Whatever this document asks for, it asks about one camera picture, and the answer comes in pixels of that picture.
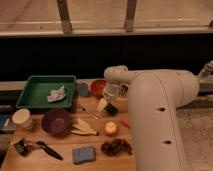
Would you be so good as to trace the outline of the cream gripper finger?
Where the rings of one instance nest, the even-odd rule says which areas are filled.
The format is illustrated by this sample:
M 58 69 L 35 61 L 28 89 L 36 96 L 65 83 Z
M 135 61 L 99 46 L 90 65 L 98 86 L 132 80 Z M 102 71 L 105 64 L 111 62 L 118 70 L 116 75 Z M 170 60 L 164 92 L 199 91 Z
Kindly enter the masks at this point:
M 101 98 L 97 105 L 97 111 L 102 112 L 107 105 L 108 101 L 105 98 Z

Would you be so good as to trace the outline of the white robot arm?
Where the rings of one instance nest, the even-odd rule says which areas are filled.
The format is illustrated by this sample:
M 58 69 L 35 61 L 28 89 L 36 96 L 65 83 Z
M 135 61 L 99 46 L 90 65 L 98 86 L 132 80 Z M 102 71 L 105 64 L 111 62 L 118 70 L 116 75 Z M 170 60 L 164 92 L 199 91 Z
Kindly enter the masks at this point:
M 106 100 L 114 100 L 123 83 L 129 85 L 136 171 L 188 171 L 176 109 L 192 102 L 211 77 L 213 60 L 197 75 L 176 69 L 130 71 L 124 65 L 105 69 Z

